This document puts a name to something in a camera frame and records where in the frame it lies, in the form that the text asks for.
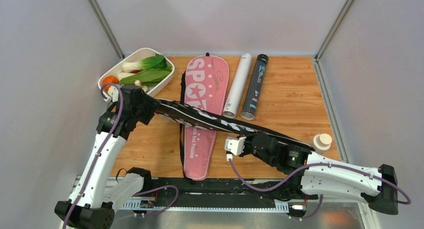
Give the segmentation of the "pink racket cover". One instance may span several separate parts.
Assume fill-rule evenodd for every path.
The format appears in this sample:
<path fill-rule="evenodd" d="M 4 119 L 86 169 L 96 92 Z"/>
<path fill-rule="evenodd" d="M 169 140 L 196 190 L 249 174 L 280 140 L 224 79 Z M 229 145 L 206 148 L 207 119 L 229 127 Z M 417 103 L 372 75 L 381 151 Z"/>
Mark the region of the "pink racket cover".
<path fill-rule="evenodd" d="M 182 102 L 221 115 L 229 82 L 229 66 L 218 56 L 193 58 L 181 78 Z M 192 181 L 207 178 L 218 132 L 180 126 L 183 175 Z"/>

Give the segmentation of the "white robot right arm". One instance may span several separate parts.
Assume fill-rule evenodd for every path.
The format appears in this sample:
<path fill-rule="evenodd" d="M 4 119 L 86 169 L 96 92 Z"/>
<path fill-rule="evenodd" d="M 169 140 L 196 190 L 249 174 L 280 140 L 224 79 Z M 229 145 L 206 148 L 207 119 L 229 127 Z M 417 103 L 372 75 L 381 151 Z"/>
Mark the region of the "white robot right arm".
<path fill-rule="evenodd" d="M 285 184 L 291 198 L 326 195 L 367 203 L 386 215 L 399 213 L 397 176 L 393 166 L 363 167 L 333 160 L 295 140 L 266 133 L 248 135 L 242 156 L 252 155 L 290 176 Z"/>

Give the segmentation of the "white shuttlecock tube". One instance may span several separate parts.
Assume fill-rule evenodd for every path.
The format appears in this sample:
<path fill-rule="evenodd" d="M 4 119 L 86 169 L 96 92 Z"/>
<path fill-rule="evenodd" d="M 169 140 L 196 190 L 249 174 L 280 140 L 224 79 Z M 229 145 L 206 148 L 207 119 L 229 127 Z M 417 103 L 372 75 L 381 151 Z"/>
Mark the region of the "white shuttlecock tube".
<path fill-rule="evenodd" d="M 244 91 L 246 80 L 249 74 L 253 56 L 249 53 L 241 55 L 234 79 L 228 93 L 226 103 L 222 112 L 224 117 L 234 119 L 237 115 L 238 107 Z"/>

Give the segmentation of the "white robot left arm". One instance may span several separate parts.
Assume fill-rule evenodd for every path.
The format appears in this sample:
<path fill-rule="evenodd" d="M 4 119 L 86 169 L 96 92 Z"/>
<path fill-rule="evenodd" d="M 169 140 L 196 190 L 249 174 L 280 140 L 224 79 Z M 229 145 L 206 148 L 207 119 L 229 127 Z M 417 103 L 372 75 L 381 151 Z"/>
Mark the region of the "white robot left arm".
<path fill-rule="evenodd" d="M 159 100 L 135 85 L 118 87 L 118 100 L 99 118 L 92 153 L 75 190 L 58 201 L 54 212 L 63 228 L 109 229 L 116 212 L 133 195 L 147 196 L 153 190 L 151 172 L 133 167 L 118 184 L 106 191 L 116 158 L 138 122 L 148 125 Z"/>

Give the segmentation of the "black shuttlecock tube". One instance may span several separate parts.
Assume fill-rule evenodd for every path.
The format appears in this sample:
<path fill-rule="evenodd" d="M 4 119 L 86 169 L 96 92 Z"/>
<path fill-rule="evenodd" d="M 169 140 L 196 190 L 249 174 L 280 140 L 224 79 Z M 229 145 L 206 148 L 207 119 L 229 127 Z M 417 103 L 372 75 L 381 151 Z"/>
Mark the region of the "black shuttlecock tube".
<path fill-rule="evenodd" d="M 269 57 L 266 54 L 259 54 L 253 67 L 251 79 L 248 85 L 246 97 L 241 111 L 241 117 L 245 120 L 255 119 L 258 100 L 268 65 Z"/>

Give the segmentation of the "black racket cover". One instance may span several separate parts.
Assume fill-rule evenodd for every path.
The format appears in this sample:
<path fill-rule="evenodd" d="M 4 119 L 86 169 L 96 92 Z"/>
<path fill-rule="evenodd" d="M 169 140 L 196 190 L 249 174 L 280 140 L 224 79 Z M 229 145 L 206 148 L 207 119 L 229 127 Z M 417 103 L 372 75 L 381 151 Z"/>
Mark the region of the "black racket cover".
<path fill-rule="evenodd" d="M 259 125 L 214 114 L 175 100 L 158 99 L 157 101 L 159 104 L 155 111 L 156 114 L 185 126 L 234 134 L 265 133 L 277 138 L 283 144 L 313 150 L 305 142 Z"/>

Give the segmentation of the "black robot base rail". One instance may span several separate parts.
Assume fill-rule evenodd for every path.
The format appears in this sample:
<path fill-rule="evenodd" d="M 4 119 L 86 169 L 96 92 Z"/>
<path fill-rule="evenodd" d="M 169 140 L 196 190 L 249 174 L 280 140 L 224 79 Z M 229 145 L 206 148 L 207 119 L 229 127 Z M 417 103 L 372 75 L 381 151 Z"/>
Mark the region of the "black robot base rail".
<path fill-rule="evenodd" d="M 236 208 L 259 209 L 275 207 L 275 200 L 288 202 L 290 200 L 303 201 L 307 196 L 300 190 L 285 183 L 272 191 L 260 192 L 253 190 L 237 178 L 207 178 L 202 181 L 193 181 L 188 178 L 158 177 L 148 179 L 141 192 L 163 188 L 157 192 L 147 193 L 146 197 L 153 197 L 155 205 L 165 207 L 171 204 L 175 195 L 176 201 L 172 207 L 190 208 Z"/>

